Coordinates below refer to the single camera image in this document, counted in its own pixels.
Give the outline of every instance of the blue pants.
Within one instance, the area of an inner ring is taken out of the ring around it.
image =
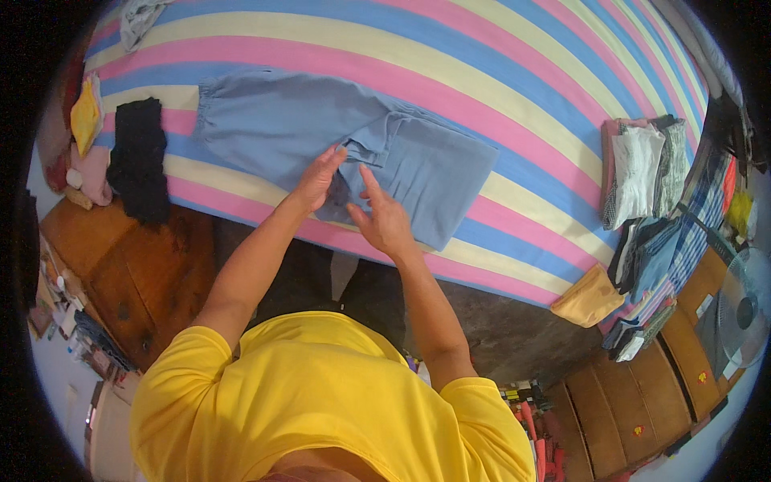
[[[498,151],[425,110],[345,79],[272,67],[202,79],[194,137],[228,166],[292,190],[305,168],[341,143],[348,159],[316,215],[352,223],[367,163],[404,206],[418,241],[444,249]]]

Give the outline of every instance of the hand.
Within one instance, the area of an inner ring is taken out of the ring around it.
[[[409,229],[409,216],[404,207],[381,189],[372,171],[364,164],[359,164],[366,189],[359,195],[369,199],[372,218],[359,206],[348,203],[348,214],[359,230],[373,247],[386,253],[397,265],[408,259],[420,256],[420,247]]]
[[[302,173],[300,182],[289,194],[310,214],[319,209],[327,200],[327,190],[340,164],[345,160],[348,151],[341,147],[335,151],[338,144],[330,146]]]

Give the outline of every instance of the wooden dresser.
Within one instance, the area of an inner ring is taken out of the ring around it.
[[[86,311],[142,371],[195,318],[214,282],[208,214],[172,206],[168,225],[140,226],[120,200],[85,211],[63,199],[40,230],[82,283]]]
[[[658,456],[701,423],[741,376],[715,376],[693,327],[722,285],[726,265],[709,248],[657,339],[630,362],[603,352],[551,387],[567,482],[607,480]]]

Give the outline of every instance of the striped bedsheet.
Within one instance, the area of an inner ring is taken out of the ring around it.
[[[172,201],[258,224],[286,193],[190,139],[199,79],[253,65],[350,79],[495,146],[480,195],[426,260],[438,278],[544,307],[618,243],[598,216],[602,122],[684,118],[692,161],[707,103],[648,0],[178,0],[129,55],[113,4],[86,53],[107,111],[96,144],[114,145],[118,105],[156,97]],[[388,261],[352,226],[309,218],[298,236]]]

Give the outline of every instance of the black pants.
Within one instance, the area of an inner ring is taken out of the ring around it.
[[[325,310],[350,316],[385,336],[401,351],[406,329],[399,272],[390,266],[360,259],[340,302],[334,302],[331,264],[332,251],[293,239],[247,329],[279,315]]]

